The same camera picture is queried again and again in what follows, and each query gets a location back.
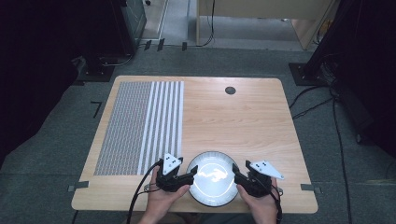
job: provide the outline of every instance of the table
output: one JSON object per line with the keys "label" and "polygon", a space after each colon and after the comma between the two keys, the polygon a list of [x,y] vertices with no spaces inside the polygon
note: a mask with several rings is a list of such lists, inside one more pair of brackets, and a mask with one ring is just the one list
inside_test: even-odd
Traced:
{"label": "table", "polygon": [[[311,181],[291,119],[281,82],[276,78],[242,77],[117,77],[109,94],[104,114],[79,181],[89,187],[76,189],[72,206],[76,210],[127,211],[142,175],[96,175],[95,167],[109,129],[120,85],[179,81],[182,100],[181,164],[185,174],[194,157],[205,151],[220,151],[246,174],[245,160],[271,162],[285,176],[278,185],[284,190],[284,213],[315,213],[318,205],[314,191],[302,190]],[[234,87],[235,94],[225,88]],[[134,207],[144,211],[147,194],[141,194]],[[186,193],[170,209],[172,212],[246,213],[248,208],[237,195],[222,207],[206,207]]]}
{"label": "table", "polygon": [[[197,0],[196,43],[200,44],[200,17],[212,15],[214,0]],[[337,0],[216,0],[214,16],[292,19],[303,49],[308,49]]]}

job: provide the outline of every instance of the black cable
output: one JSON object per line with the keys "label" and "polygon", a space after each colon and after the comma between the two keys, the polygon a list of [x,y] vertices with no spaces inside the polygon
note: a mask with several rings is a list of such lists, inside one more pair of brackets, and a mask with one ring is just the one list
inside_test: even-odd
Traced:
{"label": "black cable", "polygon": [[122,66],[122,65],[125,65],[126,63],[128,63],[129,61],[131,61],[131,59],[133,57],[134,57],[134,54],[131,54],[129,56],[129,58],[123,63],[102,63],[102,66],[104,66],[104,67],[108,67],[108,66]]}
{"label": "black cable", "polygon": [[346,209],[347,209],[348,223],[352,224],[352,214],[351,214],[351,210],[350,210],[350,198],[349,198],[350,197],[349,196],[349,185],[347,183],[347,171],[346,171],[345,158],[344,158],[344,146],[343,146],[343,142],[342,142],[342,138],[341,138],[341,134],[340,134],[340,129],[338,126],[338,120],[337,120],[336,113],[335,113],[335,101],[336,101],[336,97],[333,97],[332,115],[334,117],[335,129],[337,131],[338,142],[340,144],[341,164],[342,164],[342,168],[343,168],[343,177],[344,177],[344,183],[345,183],[345,188],[346,188]]}
{"label": "black cable", "polygon": [[326,87],[326,86],[314,86],[314,87],[307,88],[307,89],[301,91],[300,93],[298,93],[298,95],[294,98],[293,102],[290,104],[289,109],[291,109],[294,106],[294,104],[297,102],[297,100],[300,96],[302,96],[303,94],[305,94],[308,91],[312,91],[314,89],[321,88],[321,87]]}
{"label": "black cable", "polygon": [[127,219],[127,224],[129,224],[131,222],[131,216],[132,216],[132,212],[134,211],[134,204],[136,203],[137,200],[137,196],[139,195],[139,190],[142,187],[143,183],[145,182],[146,178],[148,177],[149,173],[152,171],[152,169],[154,169],[154,167],[156,167],[157,165],[159,165],[160,162],[157,161],[155,162],[146,172],[145,176],[143,176],[142,181],[140,182],[140,184],[137,186],[136,191],[134,192],[134,197],[132,198],[131,201],[131,206],[129,207],[129,211],[128,211],[128,219]]}
{"label": "black cable", "polygon": [[333,66],[331,66],[331,63],[328,63],[328,62],[324,61],[323,62],[323,67],[324,67],[324,69],[326,71],[326,73],[324,75],[326,77],[330,77],[332,79],[335,79],[335,75],[334,75],[335,74],[335,70],[334,70]]}
{"label": "black cable", "polygon": [[[146,44],[139,45],[137,48],[140,49],[141,47],[146,46]],[[163,45],[164,47],[182,47],[180,45]],[[189,48],[200,48],[201,46],[189,46]]]}
{"label": "black cable", "polygon": [[78,215],[78,210],[76,210],[75,214],[73,215],[72,224],[76,223],[77,215]]}
{"label": "black cable", "polygon": [[[363,0],[361,0],[361,5],[360,5],[360,7],[359,7],[358,18],[356,19],[355,36],[354,36],[353,41],[351,41],[352,43],[356,40],[356,38],[357,38],[357,36],[358,36],[359,24],[360,24],[360,22],[361,22],[361,9],[362,9],[362,5],[363,5]],[[337,53],[333,53],[333,54],[324,55],[324,56],[322,56],[322,60],[325,62],[325,61],[327,60],[326,57],[332,56],[332,55],[337,55],[337,54],[342,54],[342,53],[343,53],[343,52],[337,52]]]}
{"label": "black cable", "polygon": [[142,192],[138,193],[137,195],[140,195],[140,194],[143,194],[143,193],[151,193],[151,192],[155,192],[155,191],[158,191],[158,190],[160,190],[160,188],[154,189],[154,190],[142,191]]}
{"label": "black cable", "polygon": [[215,35],[215,29],[214,29],[214,25],[213,25],[213,17],[215,15],[215,4],[216,4],[216,0],[213,0],[213,5],[212,5],[212,24],[211,24],[210,37],[207,39],[206,43],[204,43],[203,45],[197,45],[196,47],[204,47],[204,46],[208,45],[213,40],[213,37]]}
{"label": "black cable", "polygon": [[300,113],[298,113],[297,115],[294,115],[292,118],[293,118],[293,119],[298,119],[298,118],[300,118],[300,117],[306,115],[306,113],[308,113],[309,111],[314,110],[314,109],[316,109],[317,107],[319,107],[319,106],[321,106],[321,105],[325,105],[325,104],[329,103],[331,100],[332,100],[332,98],[327,99],[327,100],[323,101],[323,102],[320,103],[320,104],[314,105],[314,106],[312,106],[312,107],[306,109],[305,111],[300,112]]}
{"label": "black cable", "polygon": [[320,44],[320,29],[318,29],[318,32],[317,32],[317,39],[314,40],[313,42],[314,42],[314,44],[316,44],[316,45],[319,45],[319,44]]}

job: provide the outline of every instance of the gray striped pad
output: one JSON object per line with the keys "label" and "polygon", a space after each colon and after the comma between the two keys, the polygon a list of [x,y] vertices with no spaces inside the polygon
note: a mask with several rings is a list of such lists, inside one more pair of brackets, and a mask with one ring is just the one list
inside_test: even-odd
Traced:
{"label": "gray striped pad", "polygon": [[184,82],[121,82],[94,175],[143,175],[181,155]]}

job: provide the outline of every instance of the black circular hole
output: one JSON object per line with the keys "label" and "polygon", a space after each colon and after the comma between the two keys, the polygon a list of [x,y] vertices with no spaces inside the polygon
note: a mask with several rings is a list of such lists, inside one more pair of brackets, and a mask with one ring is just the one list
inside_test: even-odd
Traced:
{"label": "black circular hole", "polygon": [[233,95],[233,94],[236,93],[236,90],[235,90],[234,87],[227,87],[227,88],[225,89],[225,92],[227,92],[227,94],[229,94],[229,95]]}

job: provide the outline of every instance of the metal bracket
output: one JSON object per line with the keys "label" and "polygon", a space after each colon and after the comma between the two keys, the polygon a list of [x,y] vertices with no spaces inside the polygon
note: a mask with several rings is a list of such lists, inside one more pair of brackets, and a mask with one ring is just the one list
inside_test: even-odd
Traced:
{"label": "metal bracket", "polygon": [[323,193],[320,187],[314,187],[313,185],[308,185],[308,184],[301,184],[301,190],[314,191],[316,194]]}
{"label": "metal bracket", "polygon": [[85,189],[90,186],[90,181],[77,182],[75,185],[69,185],[67,192],[75,192],[76,189]]}
{"label": "metal bracket", "polygon": [[277,170],[269,161],[256,161],[250,164],[250,167],[262,175],[269,175],[278,179],[285,179],[285,177]]}
{"label": "metal bracket", "polygon": [[165,153],[163,159],[163,175],[167,175],[175,170],[181,164],[181,160],[172,156],[169,153]]}

